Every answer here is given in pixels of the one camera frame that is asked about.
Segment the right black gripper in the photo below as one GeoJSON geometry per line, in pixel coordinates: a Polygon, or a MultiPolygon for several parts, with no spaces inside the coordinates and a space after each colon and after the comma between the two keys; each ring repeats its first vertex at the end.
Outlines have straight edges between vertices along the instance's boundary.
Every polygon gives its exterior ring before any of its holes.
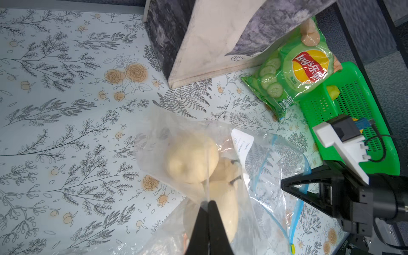
{"type": "Polygon", "coordinates": [[[281,181],[281,189],[336,218],[342,230],[372,236],[375,219],[398,222],[398,176],[369,174],[363,183],[344,163],[326,160],[310,174],[281,181]]]}

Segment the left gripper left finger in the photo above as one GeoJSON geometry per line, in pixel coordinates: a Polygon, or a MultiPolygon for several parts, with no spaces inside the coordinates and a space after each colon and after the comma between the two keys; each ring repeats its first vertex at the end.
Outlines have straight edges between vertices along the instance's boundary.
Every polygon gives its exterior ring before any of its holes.
{"type": "Polygon", "coordinates": [[[201,204],[185,255],[209,255],[208,204],[201,204]]]}

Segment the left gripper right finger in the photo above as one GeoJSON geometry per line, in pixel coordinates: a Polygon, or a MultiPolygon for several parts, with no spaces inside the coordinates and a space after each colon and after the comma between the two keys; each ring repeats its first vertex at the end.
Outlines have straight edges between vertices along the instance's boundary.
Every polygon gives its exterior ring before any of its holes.
{"type": "Polygon", "coordinates": [[[208,204],[209,254],[234,255],[215,201],[208,204]]]}

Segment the clear bag of buns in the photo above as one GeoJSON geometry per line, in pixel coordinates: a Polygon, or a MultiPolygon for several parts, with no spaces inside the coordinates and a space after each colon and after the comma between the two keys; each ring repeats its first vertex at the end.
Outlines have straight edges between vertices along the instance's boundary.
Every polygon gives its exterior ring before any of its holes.
{"type": "Polygon", "coordinates": [[[219,121],[149,111],[140,169],[182,193],[184,200],[143,246],[143,255],[197,255],[205,231],[199,213],[215,202],[222,234],[235,255],[292,255],[303,203],[283,191],[287,177],[306,175],[306,156],[283,137],[243,131],[219,121]]]}

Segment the pale pear with stem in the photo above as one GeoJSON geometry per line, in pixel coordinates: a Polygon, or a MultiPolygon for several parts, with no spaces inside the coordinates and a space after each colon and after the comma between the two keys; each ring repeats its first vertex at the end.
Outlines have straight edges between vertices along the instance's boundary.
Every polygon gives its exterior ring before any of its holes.
{"type": "Polygon", "coordinates": [[[165,171],[176,181],[200,183],[208,179],[219,162],[216,142],[199,133],[173,138],[165,154],[165,171]]]}

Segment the green fruit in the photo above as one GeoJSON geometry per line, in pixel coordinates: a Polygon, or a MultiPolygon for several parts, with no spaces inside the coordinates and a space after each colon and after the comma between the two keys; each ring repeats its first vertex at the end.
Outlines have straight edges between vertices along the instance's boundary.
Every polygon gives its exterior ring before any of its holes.
{"type": "Polygon", "coordinates": [[[337,86],[327,86],[326,89],[332,101],[336,100],[339,97],[340,90],[337,86]]]}

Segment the clear orange zip-top bag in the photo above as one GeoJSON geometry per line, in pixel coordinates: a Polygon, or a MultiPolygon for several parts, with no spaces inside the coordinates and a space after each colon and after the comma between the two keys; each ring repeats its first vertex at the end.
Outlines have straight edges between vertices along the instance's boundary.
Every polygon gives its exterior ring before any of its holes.
{"type": "Polygon", "coordinates": [[[180,241],[179,246],[177,246],[177,243],[174,243],[168,247],[153,245],[141,249],[127,244],[121,244],[113,248],[69,248],[54,252],[53,255],[184,255],[190,239],[184,234],[180,241]]]}

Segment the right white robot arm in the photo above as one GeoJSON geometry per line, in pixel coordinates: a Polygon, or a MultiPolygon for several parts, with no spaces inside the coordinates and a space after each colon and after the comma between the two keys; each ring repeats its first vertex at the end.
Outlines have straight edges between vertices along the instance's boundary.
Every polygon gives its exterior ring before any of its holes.
{"type": "Polygon", "coordinates": [[[307,175],[281,181],[283,191],[337,219],[341,229],[351,234],[385,242],[376,219],[387,224],[408,220],[408,178],[369,174],[365,183],[341,161],[326,160],[307,175]]]}

